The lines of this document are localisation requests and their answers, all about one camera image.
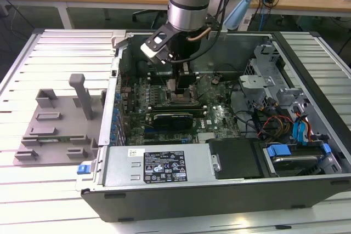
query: motherboard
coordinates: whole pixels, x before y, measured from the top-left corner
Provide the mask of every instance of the motherboard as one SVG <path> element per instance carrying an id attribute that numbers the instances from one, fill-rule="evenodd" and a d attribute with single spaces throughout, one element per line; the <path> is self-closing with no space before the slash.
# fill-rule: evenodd
<path id="1" fill-rule="evenodd" d="M 124 131 L 116 130 L 112 145 L 118 145 L 118 133 L 125 135 L 124 145 L 195 144 L 240 136 L 229 108 L 233 81 L 202 74 L 184 94 L 174 95 L 166 81 L 157 78 L 155 84 L 150 77 L 122 77 L 121 88 L 116 90 L 119 116 L 115 121 Z"/>

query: gray 3d printed part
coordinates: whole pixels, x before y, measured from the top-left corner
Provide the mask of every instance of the gray 3d printed part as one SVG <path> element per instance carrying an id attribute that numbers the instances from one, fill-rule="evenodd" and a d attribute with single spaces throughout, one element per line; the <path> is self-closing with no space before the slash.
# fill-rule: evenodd
<path id="1" fill-rule="evenodd" d="M 83 147 L 68 148 L 66 154 L 70 159 L 85 158 L 88 156 L 88 153 Z"/>
<path id="2" fill-rule="evenodd" d="M 40 108 L 53 108 L 54 106 L 52 104 L 52 100 L 55 99 L 57 99 L 57 97 L 52 89 L 39 90 L 36 97 L 36 101 L 38 102 Z"/>
<path id="3" fill-rule="evenodd" d="M 38 154 L 34 150 L 28 151 L 18 151 L 15 154 L 15 158 L 20 161 L 24 160 L 35 160 L 37 159 Z"/>
<path id="4" fill-rule="evenodd" d="M 57 97 L 51 89 L 40 90 L 14 165 L 79 164 L 96 158 L 103 106 L 100 96 L 90 96 L 84 88 L 84 75 L 76 76 L 71 80 L 79 93 L 84 92 L 84 99 L 78 95 L 82 107 L 76 106 L 76 96 Z"/>
<path id="5" fill-rule="evenodd" d="M 45 112 L 45 113 L 38 113 L 35 117 L 38 121 L 54 121 L 61 119 L 62 115 L 60 112 Z"/>
<path id="6" fill-rule="evenodd" d="M 79 102 L 83 108 L 87 120 L 91 120 L 93 116 L 92 105 L 90 104 L 90 95 L 84 88 L 85 77 L 83 74 L 72 74 L 69 79 L 69 84 L 72 86 L 78 95 Z"/>

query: green circuit board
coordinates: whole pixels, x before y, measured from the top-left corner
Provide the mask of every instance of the green circuit board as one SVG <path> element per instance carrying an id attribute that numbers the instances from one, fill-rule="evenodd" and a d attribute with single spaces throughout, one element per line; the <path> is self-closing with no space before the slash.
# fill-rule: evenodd
<path id="1" fill-rule="evenodd" d="M 151 85 L 146 78 L 130 79 L 122 88 L 126 145 L 195 144 L 209 138 L 232 138 L 240 136 L 235 118 L 226 104 L 231 84 L 213 84 L 214 75 L 204 75 L 194 85 L 198 107 L 192 110 L 165 110 L 170 104 L 165 85 Z M 149 120 L 162 108 L 165 113 L 194 113 L 190 129 L 159 131 Z"/>

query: blue cable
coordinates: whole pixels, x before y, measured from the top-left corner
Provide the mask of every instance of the blue cable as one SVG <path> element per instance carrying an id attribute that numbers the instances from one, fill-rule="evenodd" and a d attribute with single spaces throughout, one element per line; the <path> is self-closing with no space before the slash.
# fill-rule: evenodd
<path id="1" fill-rule="evenodd" d="M 261 23 L 259 24 L 258 31 L 261 31 L 261 28 L 262 28 L 262 22 L 263 22 L 263 17 L 264 17 L 264 8 L 265 8 L 265 0 L 263 0 L 263 9 L 262 9 Z"/>

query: blue latch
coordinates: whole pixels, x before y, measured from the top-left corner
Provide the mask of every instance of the blue latch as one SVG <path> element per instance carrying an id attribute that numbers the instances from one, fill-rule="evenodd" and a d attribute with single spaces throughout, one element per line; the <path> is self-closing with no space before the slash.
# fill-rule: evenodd
<path id="1" fill-rule="evenodd" d="M 267 151 L 270 157 L 291 155 L 288 145 L 270 145 L 267 147 Z"/>
<path id="2" fill-rule="evenodd" d="M 331 153 L 329 144 L 323 144 L 323 150 L 325 151 L 326 154 Z"/>
<path id="3" fill-rule="evenodd" d="M 80 164 L 77 169 L 77 175 L 90 174 L 90 164 Z"/>
<path id="4" fill-rule="evenodd" d="M 298 125 L 299 125 L 299 123 L 295 122 L 293 129 L 292 129 L 292 137 L 294 137 L 294 139 L 297 139 Z"/>
<path id="5" fill-rule="evenodd" d="M 301 123 L 301 124 L 300 124 L 300 129 L 299 129 L 298 135 L 297 135 L 297 141 L 298 141 L 298 142 L 304 143 L 303 134 L 304 134 L 304 132 L 305 132 L 305 128 L 306 128 L 305 123 Z"/>

